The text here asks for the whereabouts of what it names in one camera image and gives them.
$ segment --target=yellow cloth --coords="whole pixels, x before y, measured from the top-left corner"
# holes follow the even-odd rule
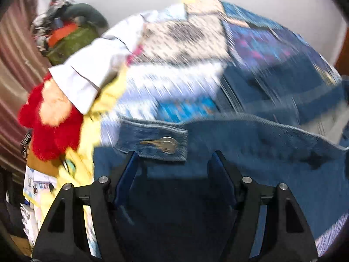
[[[52,193],[43,192],[41,194],[41,211],[44,217],[46,217],[56,195],[65,183],[70,182],[75,187],[79,187],[89,185],[94,181],[93,151],[94,147],[100,144],[101,114],[110,111],[116,100],[125,91],[126,73],[127,66],[124,64],[117,78],[101,90],[100,96],[95,100],[88,114],[84,116],[77,151],[75,152],[70,147],[66,149],[66,159],[73,162],[76,172],[75,174],[69,174],[63,165],[59,167],[56,189]]]

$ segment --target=metal screw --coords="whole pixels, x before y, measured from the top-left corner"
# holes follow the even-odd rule
[[[288,186],[285,183],[280,183],[279,187],[281,190],[287,190]]]
[[[106,183],[108,181],[108,178],[106,176],[101,176],[98,178],[99,183]]]
[[[63,185],[63,189],[64,190],[69,190],[71,187],[72,187],[71,183],[66,183],[66,184]]]
[[[252,182],[252,178],[249,178],[248,176],[245,176],[245,177],[242,178],[242,181],[247,183],[247,184],[249,184],[249,183]]]

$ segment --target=curtain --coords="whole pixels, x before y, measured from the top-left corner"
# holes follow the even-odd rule
[[[0,20],[0,166],[20,182],[26,167],[20,142],[27,129],[17,114],[50,66],[30,32],[36,7],[37,0],[13,0]]]

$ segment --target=jeans waistband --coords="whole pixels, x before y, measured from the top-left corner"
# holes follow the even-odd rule
[[[158,142],[164,137],[170,137],[177,143],[173,153],[163,152],[159,147]],[[302,161],[314,153],[324,159],[335,159],[347,151],[347,148],[335,145],[320,135],[234,112],[178,124],[124,118],[115,148],[123,153],[134,150],[139,156],[149,159],[186,161],[188,147],[195,153],[205,152],[205,149],[196,147],[200,145],[198,142],[215,148],[217,141],[226,141],[227,145],[243,149],[243,152],[260,154],[261,157],[267,154],[289,161]]]

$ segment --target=stuffed animal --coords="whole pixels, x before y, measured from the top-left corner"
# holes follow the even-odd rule
[[[79,145],[83,115],[60,90],[48,72],[29,94],[18,114],[21,125],[33,129],[32,152],[47,161]]]

